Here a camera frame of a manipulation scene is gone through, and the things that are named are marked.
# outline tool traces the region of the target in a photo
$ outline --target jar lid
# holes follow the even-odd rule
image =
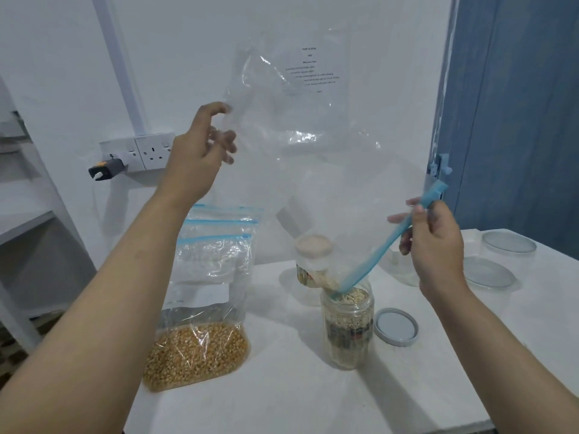
[[[491,247],[511,253],[532,253],[537,249],[531,239],[510,231],[488,231],[482,235],[482,241]]]
[[[321,234],[308,234],[295,241],[295,249],[303,257],[319,259],[329,255],[334,249],[332,241]]]
[[[504,266],[477,256],[464,258],[464,276],[469,282],[493,289],[505,289],[517,281]]]
[[[418,339],[418,323],[400,309],[380,309],[374,317],[374,333],[388,344],[407,347]]]

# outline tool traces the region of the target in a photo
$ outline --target blue door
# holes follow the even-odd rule
[[[579,0],[460,0],[437,150],[461,228],[579,259]]]

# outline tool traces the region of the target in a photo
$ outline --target person's right hand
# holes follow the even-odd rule
[[[422,205],[412,210],[412,227],[402,234],[400,252],[412,256],[420,290],[429,299],[436,291],[464,289],[464,243],[448,206],[436,201],[430,213]]]

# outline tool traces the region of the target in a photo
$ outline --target floor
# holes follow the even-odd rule
[[[31,318],[41,335],[46,335],[62,316],[62,311],[46,313]],[[12,338],[12,335],[0,325],[0,389],[8,382],[18,367],[28,357],[26,352]]]

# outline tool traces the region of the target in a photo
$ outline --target double wall outlet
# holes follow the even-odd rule
[[[127,173],[163,169],[167,165],[175,134],[143,135],[99,143],[103,160],[120,159]]]

